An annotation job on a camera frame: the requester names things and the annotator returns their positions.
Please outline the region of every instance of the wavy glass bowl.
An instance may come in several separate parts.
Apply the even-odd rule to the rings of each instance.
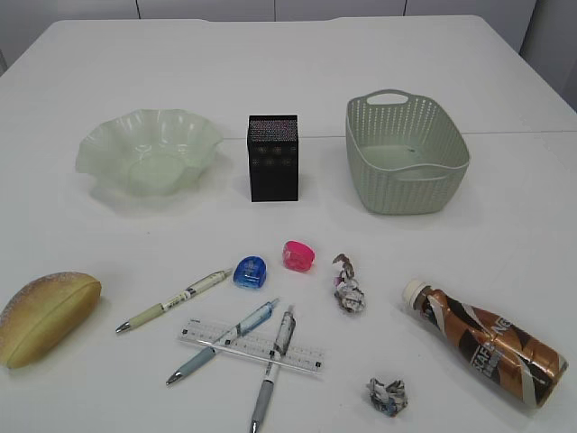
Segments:
[[[99,125],[81,143],[76,171],[135,196],[169,195],[191,185],[223,136],[185,110],[137,110]]]

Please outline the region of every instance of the crumpled wrapper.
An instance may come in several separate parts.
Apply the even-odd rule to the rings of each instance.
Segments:
[[[349,258],[340,253],[333,264],[341,268],[339,275],[334,278],[334,296],[339,300],[341,308],[349,313],[360,313],[366,303],[364,293],[359,289],[359,283],[354,279],[354,269]]]
[[[372,378],[367,383],[367,388],[371,393],[372,405],[379,412],[383,412],[390,417],[395,417],[408,405],[405,394],[405,383],[401,380],[395,381],[387,386]]]

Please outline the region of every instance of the bread roll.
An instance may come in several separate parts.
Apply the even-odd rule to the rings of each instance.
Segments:
[[[41,358],[82,322],[100,299],[100,281],[79,272],[34,280],[0,315],[0,364],[23,367]]]

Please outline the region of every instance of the brown bottle label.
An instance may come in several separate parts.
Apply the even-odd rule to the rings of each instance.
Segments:
[[[455,345],[473,368],[528,406],[541,406],[567,362],[508,320],[433,290],[421,312]]]

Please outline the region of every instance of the pen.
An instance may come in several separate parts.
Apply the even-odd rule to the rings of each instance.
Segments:
[[[295,331],[295,326],[297,322],[292,315],[293,306],[288,307],[285,311],[282,321],[280,322],[279,333],[277,334],[277,339],[274,342],[274,346],[270,351],[270,359],[278,361],[289,350],[290,339]],[[279,375],[279,365],[274,363],[269,363],[267,369],[264,373],[264,379],[262,379],[261,390],[259,391],[259,397],[256,400],[254,406],[254,412],[252,413],[251,430],[250,433],[256,433],[259,430],[262,422],[264,421],[264,416],[267,413],[267,408],[269,407],[270,396],[272,395],[272,390],[274,389],[274,382],[277,380]]]
[[[272,316],[272,311],[279,303],[279,298],[276,298],[270,302],[265,303],[258,309],[256,309],[250,316],[243,319],[236,326],[231,327],[228,331],[222,334],[214,342],[215,345],[230,345],[234,340],[241,336],[245,336],[258,325],[265,322]],[[190,359],[187,363],[181,365],[179,369],[170,376],[166,381],[167,385],[177,382],[188,375],[192,374],[208,361],[213,359],[218,353],[217,349],[213,347],[205,347],[196,356]]]
[[[163,315],[168,310],[175,308],[179,303],[194,298],[197,294],[202,293],[203,291],[215,286],[219,282],[226,280],[226,278],[231,273],[233,273],[232,268],[225,271],[211,273],[202,280],[189,285],[184,289],[184,291],[170,298],[164,304],[156,304],[146,311],[143,311],[138,316],[134,316],[133,318],[128,319],[116,329],[116,334],[121,334],[124,331],[128,331],[129,329],[135,329],[136,327],[144,325],[146,322]]]

